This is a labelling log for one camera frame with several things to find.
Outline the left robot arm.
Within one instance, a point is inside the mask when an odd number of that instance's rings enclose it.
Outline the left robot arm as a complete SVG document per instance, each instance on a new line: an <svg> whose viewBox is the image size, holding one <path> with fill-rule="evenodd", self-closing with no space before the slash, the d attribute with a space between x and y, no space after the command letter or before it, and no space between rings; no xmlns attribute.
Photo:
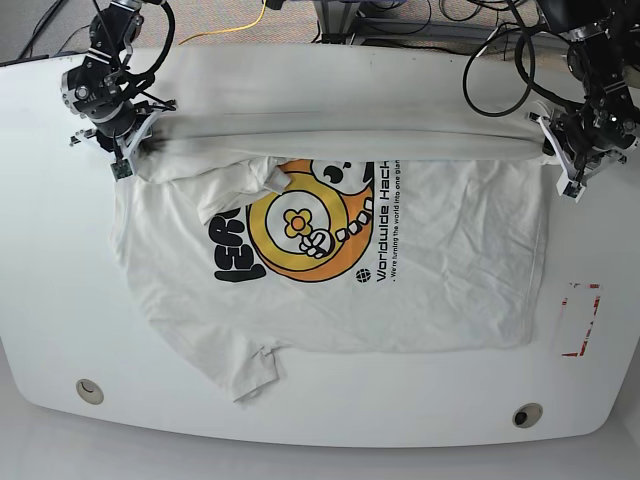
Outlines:
<svg viewBox="0 0 640 480"><path fill-rule="evenodd" d="M626 161L639 145L639 108L625 79L625 68L639 58L637 1L539 1L540 30L568 43L567 66L584 89L569 101L540 87L545 100L532 115L545 136L544 151L562 167L558 193L574 200L587 182L607 166Z"/></svg>

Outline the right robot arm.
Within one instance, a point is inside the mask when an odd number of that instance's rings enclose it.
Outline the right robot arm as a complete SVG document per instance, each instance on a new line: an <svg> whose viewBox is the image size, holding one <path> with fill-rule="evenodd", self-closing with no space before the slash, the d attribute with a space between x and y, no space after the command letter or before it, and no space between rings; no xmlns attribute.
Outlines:
<svg viewBox="0 0 640 480"><path fill-rule="evenodd" d="M129 67L133 43L141 33L142 1L112 1L96 14L89 26L90 45L82 63L61 78L61 97L72 114L89 120L93 128L76 133L71 143L94 141L97 147L123 162L133 137L145 134L144 122L155 113L173 111L176 102L148 93L156 73L167 59L175 37L176 20L166 1L154 1L167 20L167 33L160 53L146 70Z"/></svg>

